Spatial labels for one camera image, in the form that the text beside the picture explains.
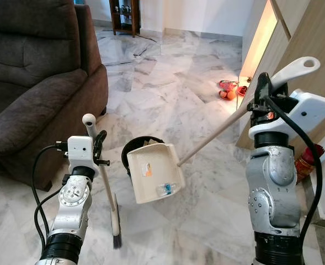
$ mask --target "bottle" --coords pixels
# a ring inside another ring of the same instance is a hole
[[[323,146],[316,145],[318,156],[321,157],[324,154],[325,150]],[[313,158],[312,151],[307,147],[302,155],[295,161],[295,166],[297,169],[297,182],[298,184],[304,178],[308,177],[310,173],[315,168],[315,160]]]

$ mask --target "white dustpan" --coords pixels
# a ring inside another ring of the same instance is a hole
[[[313,66],[306,67],[310,61]],[[285,66],[272,78],[274,88],[287,81],[317,70],[320,62],[314,57],[301,57]],[[185,186],[181,165],[194,156],[217,135],[226,130],[247,112],[247,105],[253,98],[244,102],[215,132],[199,143],[181,161],[172,144],[153,144],[135,149],[127,154],[129,170],[137,203],[147,203],[163,199],[178,192]]]

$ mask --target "black cable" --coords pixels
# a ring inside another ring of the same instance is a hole
[[[58,194],[60,192],[60,190],[62,189],[62,187],[57,190],[56,192],[52,193],[51,195],[49,195],[47,198],[45,198],[43,201],[41,201],[39,203],[39,205],[37,205],[36,209],[35,209],[35,215],[34,215],[34,219],[35,219],[35,226],[36,226],[36,229],[37,229],[37,232],[39,233],[40,235],[40,238],[41,238],[41,245],[42,245],[42,250],[41,250],[41,253],[43,253],[44,249],[45,249],[45,246],[46,246],[46,241],[45,241],[45,238],[43,236],[43,233],[41,231],[41,228],[39,226],[39,221],[38,221],[38,214],[39,214],[39,210],[41,211],[42,209],[42,205],[48,201],[49,199],[51,199],[53,196],[55,196],[56,194]]]
[[[303,246],[303,242],[305,240],[306,232],[308,230],[309,225],[311,224],[311,220],[313,218],[313,215],[317,209],[319,200],[321,198],[322,194],[322,187],[323,187],[323,176],[322,176],[322,164],[321,160],[319,159],[317,149],[315,148],[314,143],[311,141],[311,139],[308,137],[308,135],[296,124],[294,123],[273,101],[269,96],[264,97],[265,101],[269,104],[269,106],[275,111],[283,120],[286,122],[306,143],[306,145],[309,147],[313,154],[313,158],[315,161],[316,166],[316,173],[317,173],[317,188],[315,197],[313,199],[312,205],[310,207],[310,210],[308,211],[307,218],[305,220],[305,223],[303,224],[301,233],[300,233],[300,242],[301,242],[301,248]]]
[[[38,162],[40,156],[41,156],[45,151],[47,151],[48,149],[51,149],[51,148],[57,148],[57,147],[56,147],[56,145],[50,145],[50,146],[47,146],[47,147],[43,148],[43,149],[42,149],[42,150],[37,154],[36,159],[35,159],[35,162],[34,162],[34,165],[33,165],[33,167],[32,167],[32,174],[31,174],[31,189],[32,189],[32,193],[33,193],[33,195],[34,195],[34,197],[35,197],[35,200],[36,200],[37,206],[40,205],[40,199],[39,199],[39,197],[38,197],[38,195],[37,195],[37,191],[36,191],[36,189],[35,189],[35,170],[36,170],[36,165],[37,165],[37,162]],[[45,215],[45,213],[43,212],[43,209],[42,209],[41,206],[40,206],[39,210],[40,210],[40,213],[41,213],[41,217],[42,217],[43,223],[44,223],[44,225],[45,225],[46,235],[48,235],[48,233],[49,233],[50,230],[49,230],[49,227],[48,227],[48,223],[47,223],[46,215]]]

